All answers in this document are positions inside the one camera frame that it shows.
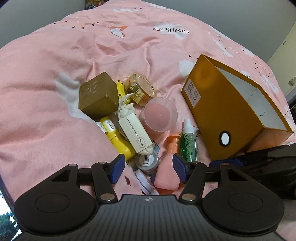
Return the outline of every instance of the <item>yellow bottle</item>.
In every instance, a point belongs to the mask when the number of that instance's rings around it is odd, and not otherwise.
[[[109,119],[109,117],[104,117],[100,120],[105,129],[107,130],[107,136],[116,150],[123,154],[126,158],[126,161],[131,159],[136,151],[133,146],[127,142],[123,136],[119,133],[119,131],[115,128],[113,122]]]

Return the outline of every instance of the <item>white spray nozzle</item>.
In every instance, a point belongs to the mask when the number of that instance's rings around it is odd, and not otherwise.
[[[185,134],[185,133],[193,133],[194,134],[194,128],[191,124],[190,119],[184,119],[183,134]]]

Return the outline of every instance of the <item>paper tag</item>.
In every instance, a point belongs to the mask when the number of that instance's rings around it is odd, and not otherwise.
[[[103,124],[101,122],[96,122],[96,124],[99,126],[99,128],[102,130],[102,132],[107,133],[107,130],[105,129],[105,127],[103,126]]]
[[[192,83],[191,79],[188,80],[187,84],[185,85],[184,90],[185,90],[185,93],[187,94],[192,106],[195,107],[201,97],[200,97],[200,94],[198,93],[196,87]]]
[[[113,132],[113,131],[116,130],[116,128],[115,128],[113,122],[110,121],[110,120],[106,120],[106,121],[104,121],[104,122],[103,122],[103,125],[104,125],[104,127],[106,128],[106,130],[108,131],[108,133],[111,133],[111,132]]]
[[[153,163],[153,160],[154,160],[153,155],[150,155],[150,156],[141,155],[139,159],[139,163],[144,167],[148,167]]]

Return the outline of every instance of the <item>small square box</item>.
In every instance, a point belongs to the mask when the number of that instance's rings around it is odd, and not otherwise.
[[[109,116],[118,109],[116,83],[103,72],[79,89],[79,109],[93,120]]]

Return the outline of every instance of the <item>orange box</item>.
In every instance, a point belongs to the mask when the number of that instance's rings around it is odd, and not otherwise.
[[[259,84],[205,55],[198,58],[182,94],[212,160],[278,146],[293,133]]]

